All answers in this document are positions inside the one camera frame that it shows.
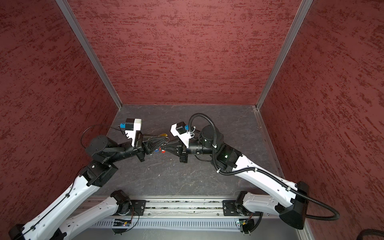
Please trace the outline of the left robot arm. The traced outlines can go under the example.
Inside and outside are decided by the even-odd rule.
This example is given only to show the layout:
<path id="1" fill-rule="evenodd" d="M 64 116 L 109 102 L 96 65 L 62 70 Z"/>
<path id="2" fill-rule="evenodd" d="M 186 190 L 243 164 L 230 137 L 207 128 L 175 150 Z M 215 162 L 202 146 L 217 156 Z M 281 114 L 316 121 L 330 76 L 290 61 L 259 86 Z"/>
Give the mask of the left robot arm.
<path id="1" fill-rule="evenodd" d="M 44 211 L 26 224 L 15 225 L 12 240 L 70 240 L 94 223 L 114 214 L 133 216 L 130 197 L 122 190 L 114 191 L 100 204 L 74 217 L 70 215 L 93 193 L 103 187 L 117 172 L 116 162 L 138 157 L 144 161 L 167 142 L 164 136 L 144 136 L 136 133 L 134 140 L 117 144 L 107 136 L 91 140 L 86 153 L 92 161 L 80 170 L 73 183 Z"/>

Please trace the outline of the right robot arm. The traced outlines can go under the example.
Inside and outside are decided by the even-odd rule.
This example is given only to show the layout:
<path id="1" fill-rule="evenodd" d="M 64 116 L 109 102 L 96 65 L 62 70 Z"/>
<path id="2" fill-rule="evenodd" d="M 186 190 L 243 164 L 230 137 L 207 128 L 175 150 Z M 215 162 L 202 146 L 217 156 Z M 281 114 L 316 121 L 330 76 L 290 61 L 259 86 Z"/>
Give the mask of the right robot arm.
<path id="1" fill-rule="evenodd" d="M 237 209 L 241 215 L 263 212 L 277 215 L 287 225 L 304 228 L 309 201 L 309 186 L 304 182 L 290 182 L 261 168 L 240 151 L 224 142 L 224 135 L 208 125 L 194 138 L 188 126 L 180 122 L 171 126 L 171 134 L 177 138 L 164 145 L 164 150 L 187 163 L 190 155 L 212 155 L 216 151 L 217 166 L 220 170 L 242 178 L 269 194 L 262 200 L 254 194 L 242 191 L 237 198 Z"/>

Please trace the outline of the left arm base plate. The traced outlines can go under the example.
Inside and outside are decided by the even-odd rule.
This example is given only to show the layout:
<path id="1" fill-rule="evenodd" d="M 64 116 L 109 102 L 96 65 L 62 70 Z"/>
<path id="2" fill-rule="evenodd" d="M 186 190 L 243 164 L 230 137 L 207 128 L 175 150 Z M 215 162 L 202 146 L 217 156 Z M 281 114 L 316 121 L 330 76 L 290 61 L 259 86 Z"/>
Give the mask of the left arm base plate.
<path id="1" fill-rule="evenodd" d="M 132 216 L 133 214 L 139 214 L 142 216 L 146 208 L 146 200 L 130 200 L 119 205 L 117 214 L 119 216 Z"/>

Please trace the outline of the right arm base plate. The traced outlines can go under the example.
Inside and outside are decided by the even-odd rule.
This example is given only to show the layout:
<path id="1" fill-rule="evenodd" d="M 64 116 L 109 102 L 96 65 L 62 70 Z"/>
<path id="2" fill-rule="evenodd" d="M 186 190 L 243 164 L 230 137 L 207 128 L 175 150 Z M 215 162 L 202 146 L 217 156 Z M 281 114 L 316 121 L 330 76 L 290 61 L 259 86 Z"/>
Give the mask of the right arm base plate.
<path id="1" fill-rule="evenodd" d="M 224 216 L 250 216 L 250 212 L 235 200 L 223 200 Z"/>

